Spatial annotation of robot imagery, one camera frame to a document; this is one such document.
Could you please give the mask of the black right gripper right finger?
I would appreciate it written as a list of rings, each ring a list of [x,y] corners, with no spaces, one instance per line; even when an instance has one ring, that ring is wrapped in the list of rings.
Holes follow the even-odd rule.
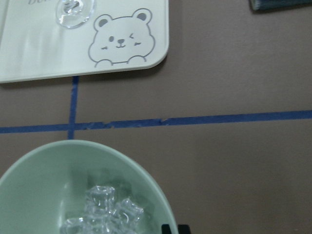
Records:
[[[179,234],[191,234],[190,226],[187,224],[178,224],[177,228]]]

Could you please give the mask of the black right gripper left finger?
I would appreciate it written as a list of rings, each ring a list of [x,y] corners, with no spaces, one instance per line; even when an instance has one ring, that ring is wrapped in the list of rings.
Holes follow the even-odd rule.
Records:
[[[169,224],[162,224],[161,225],[161,233],[162,234],[172,234],[170,225]]]

